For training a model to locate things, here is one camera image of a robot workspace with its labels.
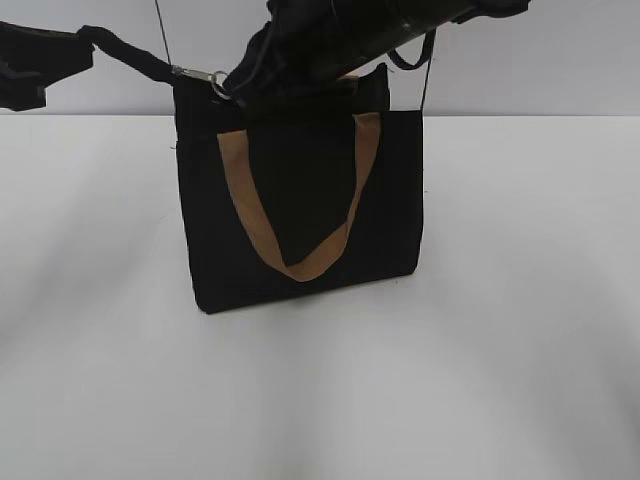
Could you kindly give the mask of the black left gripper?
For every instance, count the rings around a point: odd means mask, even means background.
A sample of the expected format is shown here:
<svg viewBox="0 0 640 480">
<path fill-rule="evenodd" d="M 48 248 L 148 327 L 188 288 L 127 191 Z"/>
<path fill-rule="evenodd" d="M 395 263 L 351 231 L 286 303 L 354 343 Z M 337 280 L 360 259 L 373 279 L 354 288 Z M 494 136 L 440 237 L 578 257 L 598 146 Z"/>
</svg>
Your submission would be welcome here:
<svg viewBox="0 0 640 480">
<path fill-rule="evenodd" d="M 93 45 L 76 33 L 1 24 L 1 107 L 46 106 L 46 89 L 93 66 Z"/>
</svg>

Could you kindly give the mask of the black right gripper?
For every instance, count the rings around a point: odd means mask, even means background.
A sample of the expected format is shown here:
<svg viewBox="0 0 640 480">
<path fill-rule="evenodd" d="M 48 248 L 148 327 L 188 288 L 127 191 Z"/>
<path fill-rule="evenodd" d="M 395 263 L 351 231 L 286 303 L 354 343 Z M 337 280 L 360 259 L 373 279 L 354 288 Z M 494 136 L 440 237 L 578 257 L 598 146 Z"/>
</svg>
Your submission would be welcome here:
<svg viewBox="0 0 640 480">
<path fill-rule="evenodd" d="M 242 108 L 310 95 L 308 1 L 269 1 L 270 20 L 249 40 L 223 90 Z"/>
</svg>

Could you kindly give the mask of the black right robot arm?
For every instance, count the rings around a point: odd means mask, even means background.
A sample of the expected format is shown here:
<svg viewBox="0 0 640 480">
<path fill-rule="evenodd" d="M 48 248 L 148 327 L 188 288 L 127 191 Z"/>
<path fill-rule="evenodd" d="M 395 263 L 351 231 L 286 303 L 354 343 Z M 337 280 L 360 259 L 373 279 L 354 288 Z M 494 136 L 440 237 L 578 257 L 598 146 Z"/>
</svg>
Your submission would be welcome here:
<svg viewBox="0 0 640 480">
<path fill-rule="evenodd" d="M 526 1 L 270 1 L 270 21 L 222 89 L 249 109 L 330 88 L 383 55 L 402 70 L 416 70 L 430 60 L 441 25 L 508 18 L 528 7 Z"/>
</svg>

